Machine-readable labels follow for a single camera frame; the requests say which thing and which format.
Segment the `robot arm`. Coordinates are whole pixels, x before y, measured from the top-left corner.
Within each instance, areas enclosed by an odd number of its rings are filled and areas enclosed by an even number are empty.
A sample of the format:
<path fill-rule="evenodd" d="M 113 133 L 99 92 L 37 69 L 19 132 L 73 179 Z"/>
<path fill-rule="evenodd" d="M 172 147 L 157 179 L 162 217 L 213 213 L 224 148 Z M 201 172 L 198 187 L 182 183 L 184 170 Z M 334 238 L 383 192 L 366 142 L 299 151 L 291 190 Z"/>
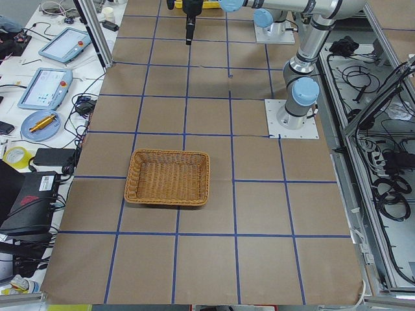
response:
<path fill-rule="evenodd" d="M 254 24 L 262 28 L 267 35 L 283 35 L 288 30 L 286 10 L 258 8 L 254 12 Z"/>
<path fill-rule="evenodd" d="M 334 27 L 335 21 L 346 19 L 362 10 L 365 1 L 219 1 L 221 9 L 235 12 L 242 7 L 271 9 L 278 12 L 299 12 L 312 15 L 295 56 L 284 66 L 287 88 L 285 105 L 277 112 L 282 127 L 300 129 L 311 106 L 316 103 L 320 87 L 311 78 L 314 64 Z"/>

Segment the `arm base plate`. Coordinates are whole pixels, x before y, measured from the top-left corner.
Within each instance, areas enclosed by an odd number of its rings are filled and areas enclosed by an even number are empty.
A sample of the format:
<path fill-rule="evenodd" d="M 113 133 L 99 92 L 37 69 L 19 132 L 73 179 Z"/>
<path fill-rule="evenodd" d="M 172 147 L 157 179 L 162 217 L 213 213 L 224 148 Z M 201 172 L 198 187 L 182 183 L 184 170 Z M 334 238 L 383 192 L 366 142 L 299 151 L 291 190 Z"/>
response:
<path fill-rule="evenodd" d="M 255 38 L 257 43 L 275 45 L 294 45 L 294 31 L 289 21 L 273 23 L 269 27 L 254 25 Z"/>
<path fill-rule="evenodd" d="M 294 117 L 285 109 L 286 100 L 266 99 L 268 136 L 273 139 L 319 139 L 313 109 Z"/>

